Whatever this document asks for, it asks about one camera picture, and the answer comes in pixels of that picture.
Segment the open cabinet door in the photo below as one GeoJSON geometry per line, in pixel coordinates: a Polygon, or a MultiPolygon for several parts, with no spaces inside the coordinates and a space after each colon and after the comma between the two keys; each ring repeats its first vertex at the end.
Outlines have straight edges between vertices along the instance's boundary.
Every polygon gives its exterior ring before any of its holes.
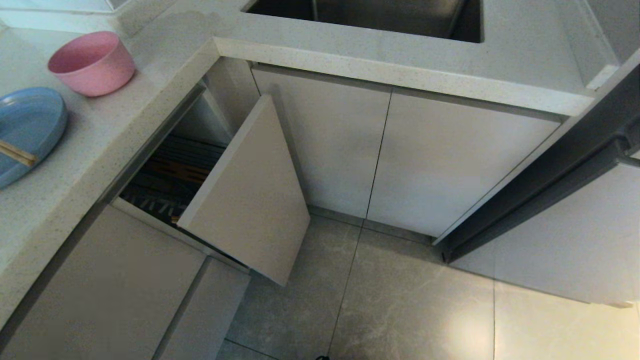
{"type": "Polygon", "coordinates": [[[286,285],[310,217],[271,96],[262,96],[177,225],[286,285]]]}

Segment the pink bowl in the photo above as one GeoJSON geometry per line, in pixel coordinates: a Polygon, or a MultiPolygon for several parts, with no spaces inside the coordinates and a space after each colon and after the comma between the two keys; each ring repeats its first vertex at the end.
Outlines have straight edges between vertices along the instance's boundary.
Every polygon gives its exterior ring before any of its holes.
{"type": "Polygon", "coordinates": [[[114,92],[136,71],[131,54],[118,35],[110,31],[71,40],[51,56],[47,67],[73,91],[86,96],[114,92]]]}

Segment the open drawer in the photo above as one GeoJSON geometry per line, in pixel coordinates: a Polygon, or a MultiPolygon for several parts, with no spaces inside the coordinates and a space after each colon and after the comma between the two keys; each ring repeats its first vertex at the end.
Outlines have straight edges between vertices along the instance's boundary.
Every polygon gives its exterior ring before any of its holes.
{"type": "Polygon", "coordinates": [[[310,217],[271,97],[214,142],[166,136],[119,196],[285,285],[310,217]]]}

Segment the refrigerator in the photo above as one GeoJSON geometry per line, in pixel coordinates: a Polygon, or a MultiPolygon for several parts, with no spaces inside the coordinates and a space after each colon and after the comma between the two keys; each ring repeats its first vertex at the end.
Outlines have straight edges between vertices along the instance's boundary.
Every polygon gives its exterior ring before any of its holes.
{"type": "Polygon", "coordinates": [[[639,74],[438,243],[444,261],[583,302],[640,300],[639,74]]]}

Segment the refrigerator door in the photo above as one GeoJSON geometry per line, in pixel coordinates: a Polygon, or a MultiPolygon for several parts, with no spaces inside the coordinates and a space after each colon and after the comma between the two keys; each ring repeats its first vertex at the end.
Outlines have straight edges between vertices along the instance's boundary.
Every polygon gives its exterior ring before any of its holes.
{"type": "Polygon", "coordinates": [[[584,302],[640,300],[639,165],[618,163],[451,265],[584,302]]]}

